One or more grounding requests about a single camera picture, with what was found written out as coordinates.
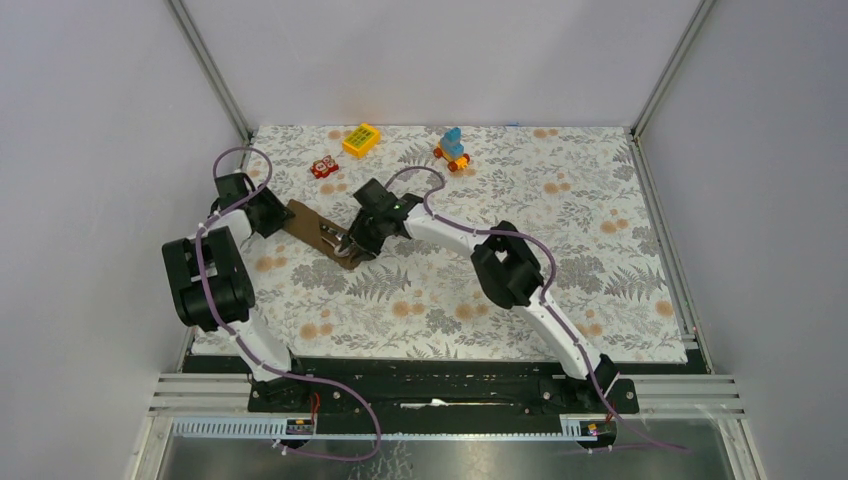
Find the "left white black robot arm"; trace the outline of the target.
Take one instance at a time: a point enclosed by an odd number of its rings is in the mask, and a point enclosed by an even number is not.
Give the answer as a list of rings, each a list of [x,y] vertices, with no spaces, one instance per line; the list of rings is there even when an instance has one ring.
[[[238,349],[252,378],[274,381],[272,398],[288,411],[309,401],[310,385],[292,372],[292,354],[258,319],[256,298],[240,247],[264,239],[296,217],[270,191],[245,173],[215,180],[218,198],[207,219],[188,237],[161,247],[180,321],[204,332],[219,332]]]

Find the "metal spoon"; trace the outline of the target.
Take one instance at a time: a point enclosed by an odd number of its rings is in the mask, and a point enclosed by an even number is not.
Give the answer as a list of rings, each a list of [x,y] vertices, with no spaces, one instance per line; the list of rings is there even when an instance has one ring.
[[[347,234],[338,234],[336,236],[337,243],[333,248],[333,253],[336,257],[346,258],[349,257],[355,247],[355,244],[350,239]]]

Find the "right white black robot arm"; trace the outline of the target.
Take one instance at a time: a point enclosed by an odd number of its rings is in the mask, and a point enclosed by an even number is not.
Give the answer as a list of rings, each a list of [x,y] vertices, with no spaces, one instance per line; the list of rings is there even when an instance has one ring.
[[[484,295],[532,326],[565,374],[577,380],[573,396],[579,407],[597,412],[612,400],[620,371],[554,300],[550,287],[556,263],[544,244],[506,221],[490,228],[464,225],[433,210],[427,197],[398,197],[375,179],[353,197],[360,209],[343,240],[345,248],[374,258],[387,238],[400,236],[468,258]]]

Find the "brown cloth napkin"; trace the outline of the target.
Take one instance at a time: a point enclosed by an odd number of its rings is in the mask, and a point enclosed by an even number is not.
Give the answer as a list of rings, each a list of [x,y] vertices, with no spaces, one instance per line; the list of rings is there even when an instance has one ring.
[[[290,199],[286,204],[286,208],[290,211],[291,216],[284,222],[283,230],[285,232],[312,247],[346,270],[354,270],[362,263],[363,257],[354,251],[349,257],[336,257],[333,253],[334,246],[322,240],[319,229],[320,223],[332,226],[346,234],[347,231],[341,226],[321,216],[317,211],[297,200]]]

